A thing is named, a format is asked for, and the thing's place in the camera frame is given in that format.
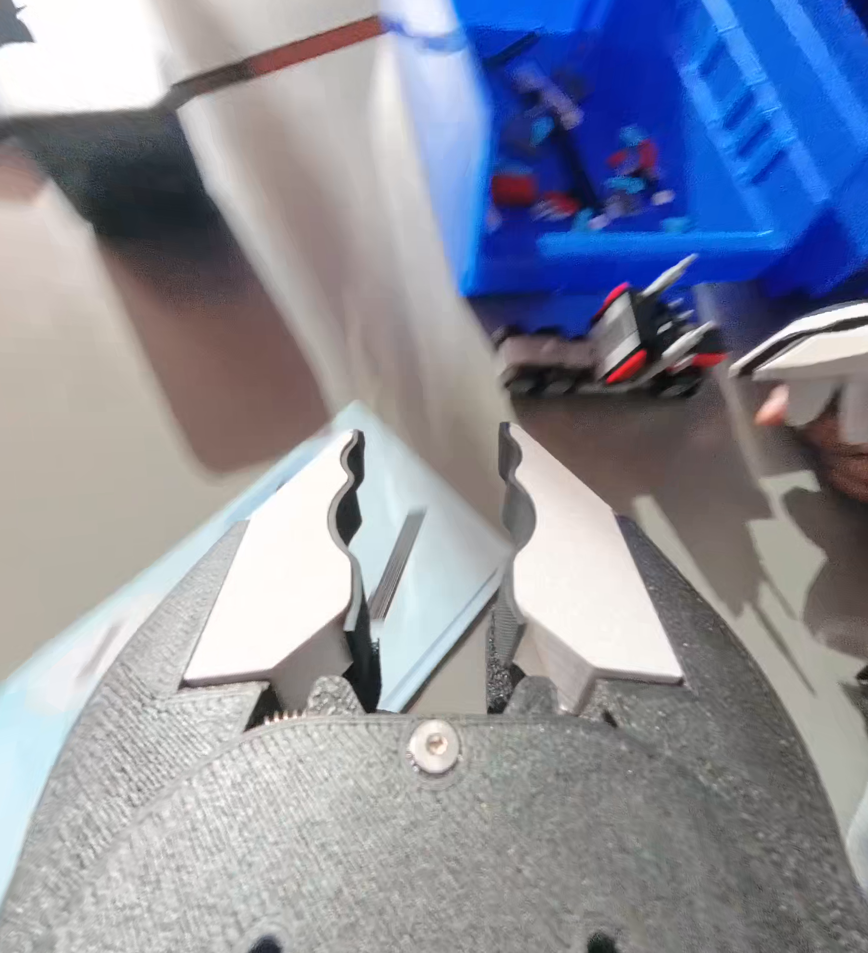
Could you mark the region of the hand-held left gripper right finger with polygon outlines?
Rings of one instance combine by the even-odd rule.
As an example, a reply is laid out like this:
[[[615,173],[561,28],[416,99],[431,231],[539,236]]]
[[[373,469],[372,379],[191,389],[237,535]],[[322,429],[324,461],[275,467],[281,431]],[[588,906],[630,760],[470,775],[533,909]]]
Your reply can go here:
[[[496,658],[546,678],[577,716],[600,681],[679,686],[684,672],[615,511],[521,426],[499,426],[512,551]]]

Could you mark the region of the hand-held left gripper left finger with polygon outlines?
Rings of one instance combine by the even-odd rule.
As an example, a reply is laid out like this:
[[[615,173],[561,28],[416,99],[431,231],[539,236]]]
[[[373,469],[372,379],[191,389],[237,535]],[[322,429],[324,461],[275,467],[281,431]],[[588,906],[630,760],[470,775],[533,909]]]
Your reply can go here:
[[[380,701],[380,649],[351,542],[365,437],[343,431],[247,520],[182,676],[187,688],[266,683],[299,710],[321,677],[341,676],[365,711]]]

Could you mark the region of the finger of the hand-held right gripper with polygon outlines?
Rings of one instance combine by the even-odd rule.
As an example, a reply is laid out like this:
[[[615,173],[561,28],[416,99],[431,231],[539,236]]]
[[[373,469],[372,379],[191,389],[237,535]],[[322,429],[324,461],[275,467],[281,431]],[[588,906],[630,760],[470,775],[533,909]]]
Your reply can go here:
[[[836,304],[802,316],[762,340],[730,366],[732,376],[751,376],[782,352],[819,335],[868,326],[868,298]]]
[[[785,420],[803,428],[834,407],[837,437],[868,445],[868,328],[812,335],[751,370],[787,389]]]

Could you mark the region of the grey desk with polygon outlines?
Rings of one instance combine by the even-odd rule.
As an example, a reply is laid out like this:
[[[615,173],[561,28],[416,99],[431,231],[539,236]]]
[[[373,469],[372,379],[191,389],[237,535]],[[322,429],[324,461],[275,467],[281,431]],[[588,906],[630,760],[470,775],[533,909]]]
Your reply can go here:
[[[0,679],[328,420],[295,340],[216,230],[106,244],[0,146]],[[868,655],[868,507],[753,433],[725,372],[693,399],[539,399],[523,428],[642,529],[733,628],[840,821],[868,780],[846,698]]]

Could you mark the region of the blue plastic parts bin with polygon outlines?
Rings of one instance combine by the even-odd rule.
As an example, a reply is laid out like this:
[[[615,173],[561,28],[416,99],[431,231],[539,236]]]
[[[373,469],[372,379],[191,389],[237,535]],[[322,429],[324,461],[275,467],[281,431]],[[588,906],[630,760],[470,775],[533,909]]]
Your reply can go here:
[[[849,2],[695,2],[682,81],[764,257],[824,296],[868,264],[868,33]]]
[[[696,254],[692,281],[762,274],[757,233],[682,81],[680,26],[695,2],[381,2],[415,120],[448,273],[462,295],[571,298],[646,283]],[[534,62],[582,95],[580,142],[597,184],[618,134],[655,141],[676,192],[599,232],[506,211],[487,229],[500,131],[514,111],[499,67]]]

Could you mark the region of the red black toy brick truck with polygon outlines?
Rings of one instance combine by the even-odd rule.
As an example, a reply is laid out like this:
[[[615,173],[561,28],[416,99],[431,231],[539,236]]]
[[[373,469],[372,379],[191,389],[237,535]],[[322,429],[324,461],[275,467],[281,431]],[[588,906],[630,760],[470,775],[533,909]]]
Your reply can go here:
[[[666,297],[698,258],[685,256],[645,287],[618,285],[579,337],[499,329],[493,340],[500,384],[528,398],[693,396],[727,357],[715,321],[700,321],[684,299]]]

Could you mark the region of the pile of toy bricks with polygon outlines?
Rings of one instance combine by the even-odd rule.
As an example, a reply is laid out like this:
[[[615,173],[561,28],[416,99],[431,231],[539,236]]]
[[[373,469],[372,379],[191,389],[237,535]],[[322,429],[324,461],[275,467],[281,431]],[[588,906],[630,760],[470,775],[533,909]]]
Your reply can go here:
[[[601,184],[589,172],[580,142],[585,113],[570,76],[551,76],[534,62],[499,67],[514,111],[500,131],[498,161],[489,180],[487,229],[506,211],[536,224],[599,232],[676,199],[659,164],[658,147],[636,126],[619,131],[618,149],[605,160]]]

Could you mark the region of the light blue instruction booklet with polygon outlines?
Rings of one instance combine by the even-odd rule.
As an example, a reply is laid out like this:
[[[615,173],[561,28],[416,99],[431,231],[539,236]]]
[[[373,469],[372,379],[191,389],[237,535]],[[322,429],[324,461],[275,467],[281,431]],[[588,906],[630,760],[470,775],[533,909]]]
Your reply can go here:
[[[364,406],[353,403],[278,460],[186,539],[63,630],[0,681],[0,900],[24,834],[75,718],[130,635],[214,542],[249,518],[319,453],[329,436],[365,437],[352,551],[365,588],[382,572],[409,514],[424,512],[380,640],[380,708],[402,711],[493,596],[510,544]]]

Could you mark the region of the black box with white lid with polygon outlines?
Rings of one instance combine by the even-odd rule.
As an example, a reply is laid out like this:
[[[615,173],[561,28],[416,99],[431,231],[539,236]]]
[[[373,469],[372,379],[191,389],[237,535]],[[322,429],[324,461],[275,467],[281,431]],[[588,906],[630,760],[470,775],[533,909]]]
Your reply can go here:
[[[154,2],[0,2],[0,122],[152,108],[168,53]]]

